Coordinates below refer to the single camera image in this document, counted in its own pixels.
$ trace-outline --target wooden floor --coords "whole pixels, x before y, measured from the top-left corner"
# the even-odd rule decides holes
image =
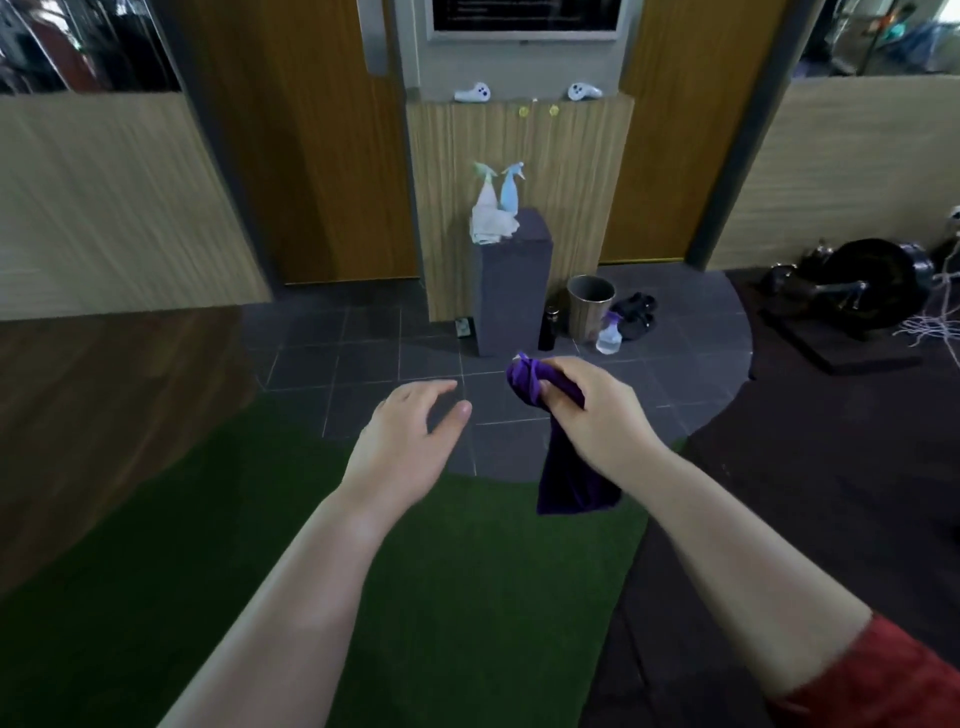
[[[255,392],[239,308],[0,324],[0,595]]]

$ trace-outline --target screen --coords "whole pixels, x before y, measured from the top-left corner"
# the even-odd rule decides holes
[[[621,0],[432,0],[437,32],[610,32]]]

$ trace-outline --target white rope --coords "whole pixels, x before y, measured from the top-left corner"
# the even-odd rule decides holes
[[[954,316],[957,311],[960,311],[960,305],[949,308],[951,279],[948,274],[950,261],[953,260],[953,257],[957,255],[957,253],[960,253],[960,232],[957,232],[956,244],[953,246],[953,250],[950,251],[950,255],[948,255],[944,261],[944,268],[941,271],[944,275],[940,278],[939,282],[933,286],[933,290],[930,292],[930,298],[924,306],[924,311],[916,316],[911,316],[900,324],[900,328],[894,332],[894,335],[905,333],[916,336],[917,340],[910,345],[911,347],[920,344],[927,336],[935,339],[943,339],[944,344],[947,345],[947,350],[950,352],[950,356],[953,357],[954,363],[957,367],[960,367],[960,358],[957,358],[957,352],[953,349],[953,344],[950,343],[953,339],[960,339],[960,321],[955,318],[950,318]],[[939,313],[933,316],[927,313],[927,310],[931,307],[931,304],[935,302],[938,295],[942,296],[939,304]]]

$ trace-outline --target tiled floor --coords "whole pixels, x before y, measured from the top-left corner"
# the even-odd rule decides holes
[[[606,266],[600,275],[619,297],[655,296],[657,327],[612,356],[569,339],[553,355],[580,355],[631,384],[666,443],[705,425],[750,367],[750,328],[730,282],[682,263]],[[473,416],[449,469],[497,480],[540,475],[536,453],[546,451],[549,421],[508,388],[511,357],[479,357],[475,341],[458,340],[452,324],[431,324],[418,281],[290,289],[276,303],[246,306],[244,335],[266,396],[325,439],[355,437],[401,381],[454,378],[457,391],[431,419],[461,397],[473,402]]]

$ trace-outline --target metal trash can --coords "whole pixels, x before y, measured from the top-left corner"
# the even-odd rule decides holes
[[[577,343],[596,341],[616,288],[599,276],[574,276],[567,282],[566,292],[570,296],[570,338]]]

